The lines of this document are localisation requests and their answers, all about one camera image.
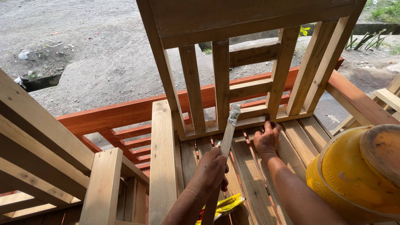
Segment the white plastic bag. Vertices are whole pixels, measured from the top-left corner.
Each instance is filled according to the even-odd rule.
[[[31,53],[30,49],[22,50],[22,52],[18,55],[19,59],[28,59],[28,54]]]

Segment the person's left hand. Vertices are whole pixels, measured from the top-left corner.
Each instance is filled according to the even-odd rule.
[[[225,173],[229,171],[227,157],[220,155],[220,148],[213,148],[200,159],[196,172],[186,188],[211,194],[222,182],[221,190],[227,191],[228,180]]]

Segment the yellow plastic bag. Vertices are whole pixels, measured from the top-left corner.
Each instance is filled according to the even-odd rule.
[[[233,212],[235,209],[240,207],[244,202],[244,198],[240,196],[240,193],[234,196],[231,196],[227,199],[221,200],[217,203],[217,208],[215,210],[214,221],[222,216],[226,216],[229,213]],[[196,221],[196,225],[201,224],[201,219],[203,218],[205,206],[200,212],[199,220]]]

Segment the person's right hand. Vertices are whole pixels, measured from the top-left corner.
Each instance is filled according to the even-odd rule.
[[[270,116],[267,117],[264,127],[264,134],[260,131],[254,134],[254,146],[260,155],[276,154],[276,148],[280,143],[279,132],[282,128],[277,123],[271,122]]]

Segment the yellow bucket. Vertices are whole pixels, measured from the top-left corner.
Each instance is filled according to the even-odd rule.
[[[400,126],[349,129],[306,171],[307,185],[355,224],[400,219]]]

